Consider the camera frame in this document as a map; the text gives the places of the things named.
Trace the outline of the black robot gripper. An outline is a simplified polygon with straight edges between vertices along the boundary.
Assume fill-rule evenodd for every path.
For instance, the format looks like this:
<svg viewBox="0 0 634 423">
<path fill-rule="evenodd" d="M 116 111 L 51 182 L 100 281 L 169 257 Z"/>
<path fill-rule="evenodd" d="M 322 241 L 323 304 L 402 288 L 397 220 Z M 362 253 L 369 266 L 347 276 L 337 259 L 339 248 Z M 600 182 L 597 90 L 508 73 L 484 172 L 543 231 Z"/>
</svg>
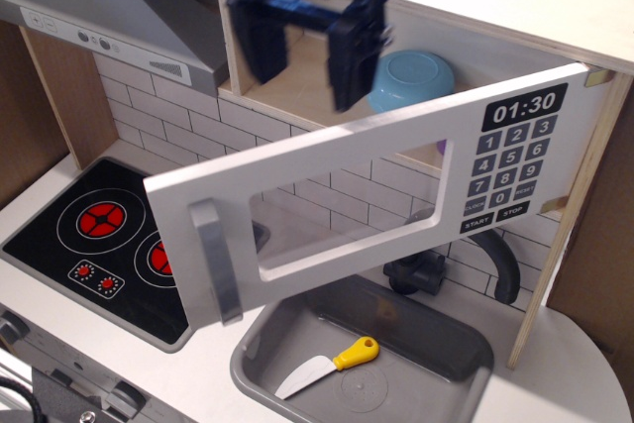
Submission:
<svg viewBox="0 0 634 423">
<path fill-rule="evenodd" d="M 264 84 L 287 67 L 287 25 L 326 33 L 334 107 L 346 112 L 372 90 L 389 39 L 387 0 L 226 0 L 253 77 Z"/>
</svg>

